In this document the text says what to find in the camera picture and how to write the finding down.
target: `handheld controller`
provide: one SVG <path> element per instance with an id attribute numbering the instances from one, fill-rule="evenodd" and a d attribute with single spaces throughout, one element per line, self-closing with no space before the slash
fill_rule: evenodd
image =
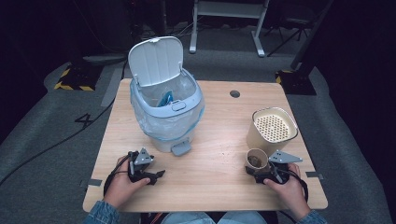
<path id="1" fill-rule="evenodd" d="M 111 184 L 111 181 L 114 178 L 114 175 L 117 173 L 126 173 L 125 171 L 120 171 L 118 172 L 117 170 L 120 168 L 120 166 L 129 159 L 129 165 L 128 165 L 128 177 L 131 180 L 131 182 L 136 182 L 139 181 L 143 178 L 149 178 L 150 182 L 148 183 L 149 185 L 155 185 L 157 182 L 157 179 L 160 177 L 163 177 L 163 174 L 165 173 L 165 170 L 162 170 L 160 172 L 157 172 L 156 174 L 152 173 L 147 173 L 145 172 L 146 168 L 149 167 L 150 163 L 154 161 L 154 156 L 150 156 L 149 153 L 146 151 L 145 148 L 142 147 L 140 152 L 135 151 L 135 152 L 128 152 L 128 155 L 125 156 L 122 161 L 117 164 L 116 168 L 110 173 L 110 175 L 107 177 L 107 180 L 105 182 L 104 186 L 104 191 L 103 195 L 105 196 L 108 187 Z"/>
<path id="2" fill-rule="evenodd" d="M 290 178 L 288 163 L 302 161 L 302 159 L 277 150 L 268 158 L 268 161 L 270 171 L 267 172 L 255 171 L 247 166 L 245 167 L 247 174 L 253 175 L 256 183 L 264 184 L 264 179 L 268 178 L 278 184 L 285 184 Z"/>

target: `white stand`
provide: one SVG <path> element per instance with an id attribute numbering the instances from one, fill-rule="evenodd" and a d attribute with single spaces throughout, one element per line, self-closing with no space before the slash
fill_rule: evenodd
<path id="1" fill-rule="evenodd" d="M 259 19 L 256 31 L 252 31 L 254 44 L 256 45 L 259 57 L 264 56 L 262 43 L 259 39 L 260 30 L 262 29 L 262 22 L 264 21 L 265 12 L 267 11 L 268 0 L 264 4 L 240 4 L 240 3 L 226 3 L 226 2 L 205 2 L 195 0 L 193 26 L 190 42 L 190 53 L 196 52 L 197 44 L 197 21 L 198 15 L 205 16 L 222 16 L 222 17 L 238 17 Z"/>

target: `gray carpet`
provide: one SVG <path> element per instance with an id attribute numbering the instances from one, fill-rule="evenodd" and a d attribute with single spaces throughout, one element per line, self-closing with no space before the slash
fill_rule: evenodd
<path id="1" fill-rule="evenodd" d="M 249 33 L 252 29 L 203 30 L 198 34 L 195 54 L 188 52 L 190 36 L 181 37 L 184 68 L 199 80 L 275 82 L 275 71 L 290 69 L 303 42 L 292 40 L 273 57 L 259 58 Z M 277 31 L 261 40 L 266 51 L 280 43 Z M 82 210 L 85 188 L 111 108 L 81 133 L 53 146 L 81 130 L 82 124 L 75 119 L 86 113 L 95 119 L 111 103 L 122 63 L 104 68 L 96 91 L 54 90 L 66 66 L 47 76 L 44 84 L 48 94 L 0 146 L 1 179 L 22 162 L 51 148 L 0 186 L 0 223 L 80 223 L 87 215 Z M 126 69 L 125 76 L 130 75 Z M 323 175 L 321 183 L 329 206 L 319 212 L 330 223 L 391 223 L 382 186 L 335 111 L 323 76 L 315 69 L 310 79 L 317 96 L 287 97 L 317 171 Z M 121 216 L 122 223 L 138 223 L 138 214 Z M 280 223 L 291 223 L 278 216 Z"/>

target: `trash can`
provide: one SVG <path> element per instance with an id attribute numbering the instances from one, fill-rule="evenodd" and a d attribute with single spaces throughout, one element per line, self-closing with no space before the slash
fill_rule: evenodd
<path id="1" fill-rule="evenodd" d="M 131 104 L 142 131 L 162 152 L 191 150 L 194 128 L 205 110 L 201 89 L 183 68 L 183 47 L 172 36 L 135 45 L 128 56 Z"/>

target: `wooden table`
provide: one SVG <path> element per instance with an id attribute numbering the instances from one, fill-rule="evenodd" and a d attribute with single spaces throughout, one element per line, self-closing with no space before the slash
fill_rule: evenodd
<path id="1" fill-rule="evenodd" d="M 89 186 L 84 210 L 89 212 L 96 201 L 102 200 L 106 177 L 114 169 L 117 159 L 128 151 L 145 147 L 155 156 L 146 170 L 156 173 L 166 170 L 154 186 L 139 190 L 121 211 L 236 211 L 281 210 L 285 205 L 277 195 L 262 184 L 256 184 L 245 172 L 248 152 L 246 136 L 254 111 L 270 106 L 285 109 L 292 117 L 287 98 L 280 85 L 257 82 L 198 81 L 205 97 L 205 113 L 195 129 L 192 150 L 176 157 L 157 150 L 143 134 L 130 104 L 129 84 L 124 79 L 113 105 L 106 127 L 92 179 L 103 180 L 100 187 Z M 239 91 L 233 98 L 230 91 Z M 308 204 L 323 209 L 328 203 L 299 134 L 283 151 L 303 158 L 299 163 L 302 179 L 309 188 Z"/>

